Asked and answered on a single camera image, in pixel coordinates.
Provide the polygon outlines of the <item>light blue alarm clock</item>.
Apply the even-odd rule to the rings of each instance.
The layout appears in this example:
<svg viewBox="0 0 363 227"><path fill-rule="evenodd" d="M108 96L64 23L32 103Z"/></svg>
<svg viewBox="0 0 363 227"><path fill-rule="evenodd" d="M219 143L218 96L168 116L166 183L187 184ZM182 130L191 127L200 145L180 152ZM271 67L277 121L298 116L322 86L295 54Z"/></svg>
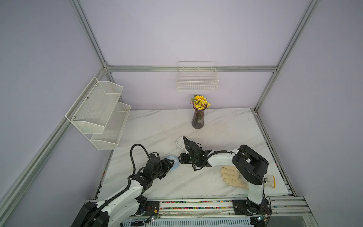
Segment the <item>light blue alarm clock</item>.
<svg viewBox="0 0 363 227"><path fill-rule="evenodd" d="M173 161L173 166L172 166L172 168L171 168L170 171L174 171L175 169L177 169L179 167L180 161L179 161L179 159L178 159L177 156L175 156L175 155L168 155L165 158L168 159L168 160L172 160Z"/></svg>

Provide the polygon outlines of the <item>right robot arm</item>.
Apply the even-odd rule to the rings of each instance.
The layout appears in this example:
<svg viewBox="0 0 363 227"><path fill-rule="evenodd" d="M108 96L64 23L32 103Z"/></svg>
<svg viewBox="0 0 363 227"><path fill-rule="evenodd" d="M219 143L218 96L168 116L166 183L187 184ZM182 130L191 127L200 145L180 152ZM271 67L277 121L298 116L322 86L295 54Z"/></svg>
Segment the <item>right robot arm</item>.
<svg viewBox="0 0 363 227"><path fill-rule="evenodd" d="M252 148L241 145L232 151L203 150L199 143L185 136L180 137L176 144L185 151L178 158L182 165L191 164L194 171L221 166L220 173L225 184L248 189L249 206L262 205L269 162Z"/></svg>

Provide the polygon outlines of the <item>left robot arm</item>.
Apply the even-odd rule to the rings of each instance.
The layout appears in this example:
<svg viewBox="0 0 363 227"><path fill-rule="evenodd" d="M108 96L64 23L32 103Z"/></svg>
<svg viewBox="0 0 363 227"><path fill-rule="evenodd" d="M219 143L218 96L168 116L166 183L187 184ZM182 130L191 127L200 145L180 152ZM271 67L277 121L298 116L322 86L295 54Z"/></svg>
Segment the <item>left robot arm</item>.
<svg viewBox="0 0 363 227"><path fill-rule="evenodd" d="M73 227L117 227L132 215L142 215L146 210L146 197L153 181L163 179L179 165L176 156L161 159L152 153L145 166L128 177L128 183L111 197L97 203L87 202L80 209Z"/></svg>

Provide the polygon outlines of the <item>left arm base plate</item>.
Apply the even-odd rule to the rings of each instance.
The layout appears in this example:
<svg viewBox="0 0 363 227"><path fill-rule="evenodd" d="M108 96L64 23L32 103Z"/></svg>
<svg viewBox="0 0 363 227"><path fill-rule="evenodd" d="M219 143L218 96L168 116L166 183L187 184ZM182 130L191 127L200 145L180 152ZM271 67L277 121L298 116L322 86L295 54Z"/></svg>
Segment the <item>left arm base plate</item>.
<svg viewBox="0 0 363 227"><path fill-rule="evenodd" d="M148 201L148 200L140 200L138 201L138 209L134 214L139 217L149 217L152 214L158 213L160 208L160 201Z"/></svg>

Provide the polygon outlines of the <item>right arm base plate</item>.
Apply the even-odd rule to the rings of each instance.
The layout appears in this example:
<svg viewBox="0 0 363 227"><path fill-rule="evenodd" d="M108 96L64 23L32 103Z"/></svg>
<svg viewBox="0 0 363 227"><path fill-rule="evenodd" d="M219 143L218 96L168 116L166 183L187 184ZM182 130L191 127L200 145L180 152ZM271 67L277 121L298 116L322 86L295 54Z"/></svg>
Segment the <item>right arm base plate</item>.
<svg viewBox="0 0 363 227"><path fill-rule="evenodd" d="M270 215L272 213L270 203L267 199L263 199L261 204L255 204L249 199L233 200L233 210L235 215Z"/></svg>

